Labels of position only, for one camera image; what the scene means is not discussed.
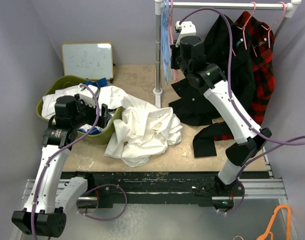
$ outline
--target black bracket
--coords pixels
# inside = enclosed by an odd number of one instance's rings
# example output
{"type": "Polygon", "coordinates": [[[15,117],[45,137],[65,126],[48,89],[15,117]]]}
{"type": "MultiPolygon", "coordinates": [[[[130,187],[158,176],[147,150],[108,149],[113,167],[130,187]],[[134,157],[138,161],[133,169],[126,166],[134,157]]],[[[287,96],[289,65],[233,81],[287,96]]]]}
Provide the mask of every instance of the black bracket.
{"type": "Polygon", "coordinates": [[[101,128],[107,127],[107,124],[112,116],[108,113],[108,106],[106,104],[101,105],[101,116],[98,119],[97,125],[101,128]]]}
{"type": "MultiPolygon", "coordinates": [[[[14,211],[11,221],[15,224],[24,234],[32,235],[31,226],[31,212],[14,211]]],[[[63,213],[62,208],[56,209],[54,213],[35,213],[35,231],[37,236],[59,238],[66,225],[66,214],[63,213]]]]}

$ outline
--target clothes rack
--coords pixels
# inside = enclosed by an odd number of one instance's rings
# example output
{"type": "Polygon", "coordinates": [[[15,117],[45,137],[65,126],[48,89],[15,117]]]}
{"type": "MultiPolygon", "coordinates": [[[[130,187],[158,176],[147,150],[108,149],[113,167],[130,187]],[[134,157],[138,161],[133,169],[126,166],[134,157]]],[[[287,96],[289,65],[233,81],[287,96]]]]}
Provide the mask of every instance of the clothes rack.
{"type": "MultiPolygon", "coordinates": [[[[161,108],[161,97],[163,89],[161,88],[161,27],[162,27],[162,12],[163,12],[163,0],[155,1],[155,15],[156,15],[156,61],[155,61],[155,88],[153,93],[155,95],[155,105],[161,108]]],[[[302,0],[291,0],[286,3],[286,14],[280,23],[275,36],[277,36],[285,25],[286,21],[290,19],[302,0]]],[[[253,10],[254,4],[252,3],[218,3],[218,2],[173,2],[173,8],[186,8],[186,9],[198,9],[198,8],[215,8],[215,9],[239,9],[239,10],[253,10]]],[[[256,10],[284,10],[284,6],[281,3],[257,3],[256,10]]]]}

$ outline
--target clothes hanger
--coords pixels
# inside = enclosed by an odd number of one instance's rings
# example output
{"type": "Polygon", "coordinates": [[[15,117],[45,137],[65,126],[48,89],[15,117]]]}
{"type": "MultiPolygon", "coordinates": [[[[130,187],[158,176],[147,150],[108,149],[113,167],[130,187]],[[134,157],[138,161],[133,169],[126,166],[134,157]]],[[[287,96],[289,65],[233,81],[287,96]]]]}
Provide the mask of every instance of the clothes hanger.
{"type": "Polygon", "coordinates": [[[247,50],[247,43],[246,43],[246,37],[245,37],[245,30],[246,30],[246,26],[249,22],[249,20],[252,18],[252,16],[255,13],[256,10],[256,3],[254,1],[251,2],[251,4],[253,4],[253,11],[251,13],[251,15],[249,16],[249,18],[247,19],[247,21],[244,23],[244,25],[242,27],[237,26],[237,28],[239,28],[240,30],[242,30],[242,36],[243,36],[243,43],[244,43],[244,48],[247,50]]]}
{"type": "Polygon", "coordinates": [[[278,3],[283,5],[283,13],[282,13],[282,15],[281,15],[281,16],[277,19],[277,21],[275,21],[269,28],[267,28],[267,27],[261,25],[265,30],[268,31],[268,47],[269,47],[269,48],[271,47],[270,33],[271,33],[272,28],[273,28],[273,26],[275,26],[276,23],[278,23],[278,21],[279,21],[280,19],[282,19],[282,18],[285,16],[285,14],[286,14],[286,4],[285,4],[283,1],[280,1],[280,2],[278,2],[278,3]]]}
{"type": "Polygon", "coordinates": [[[287,209],[287,230],[286,230],[286,240],[291,239],[291,216],[292,216],[292,211],[291,208],[288,205],[282,204],[277,206],[274,211],[273,215],[271,216],[271,219],[269,221],[269,224],[267,226],[266,231],[264,234],[260,235],[257,240],[265,240],[268,235],[270,234],[270,240],[274,240],[274,234],[271,232],[272,225],[275,221],[275,218],[277,216],[277,213],[280,209],[287,209]]]}

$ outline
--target beige table surface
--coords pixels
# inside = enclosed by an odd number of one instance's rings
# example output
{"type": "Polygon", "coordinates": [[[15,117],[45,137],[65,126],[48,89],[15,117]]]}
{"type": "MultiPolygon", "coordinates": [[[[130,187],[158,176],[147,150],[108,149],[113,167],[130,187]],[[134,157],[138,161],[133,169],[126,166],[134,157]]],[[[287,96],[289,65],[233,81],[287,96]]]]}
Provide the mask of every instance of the beige table surface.
{"type": "MultiPolygon", "coordinates": [[[[179,99],[173,88],[162,84],[162,107],[179,99]]],[[[155,104],[153,89],[155,87],[154,65],[119,65],[114,69],[113,85],[122,88],[126,93],[155,104]]],[[[72,147],[72,151],[63,167],[64,172],[175,172],[175,171],[220,171],[226,161],[225,150],[234,143],[234,140],[217,141],[215,147],[217,156],[194,158],[194,136],[205,126],[183,125],[182,141],[177,145],[169,146],[164,154],[154,155],[140,167],[129,167],[121,159],[104,156],[106,145],[95,145],[85,140],[72,147]]],[[[266,171],[264,158],[260,158],[246,168],[246,171],[266,171]]]]}

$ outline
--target horizontal bar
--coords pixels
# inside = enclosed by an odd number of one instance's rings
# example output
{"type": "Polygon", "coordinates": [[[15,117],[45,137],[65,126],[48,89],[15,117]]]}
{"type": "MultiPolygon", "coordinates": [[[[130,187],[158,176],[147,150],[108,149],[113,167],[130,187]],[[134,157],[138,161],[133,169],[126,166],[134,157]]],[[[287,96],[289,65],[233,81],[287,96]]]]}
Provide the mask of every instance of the horizontal bar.
{"type": "MultiPolygon", "coordinates": [[[[173,2],[174,8],[182,9],[199,9],[199,8],[215,8],[215,9],[240,9],[240,10],[253,10],[254,4],[252,3],[219,3],[219,2],[173,2]]],[[[292,9],[292,5],[286,3],[287,11],[292,9]]],[[[257,3],[256,10],[284,10],[281,3],[257,3]]]]}
{"type": "MultiPolygon", "coordinates": [[[[59,195],[66,187],[65,183],[69,182],[70,179],[60,179],[56,196],[59,195]]],[[[282,179],[240,179],[245,187],[245,199],[287,199],[284,183],[282,179]]],[[[28,179],[22,200],[26,201],[29,194],[32,192],[34,186],[34,179],[28,179]]],[[[192,192],[127,192],[130,195],[141,195],[141,194],[171,194],[171,195],[182,195],[191,194],[192,192]]],[[[228,200],[229,197],[225,196],[213,196],[213,200],[228,200]]],[[[240,196],[235,196],[235,199],[241,199],[240,196]]],[[[81,196],[79,201],[97,201],[96,197],[92,196],[81,196]]]]}

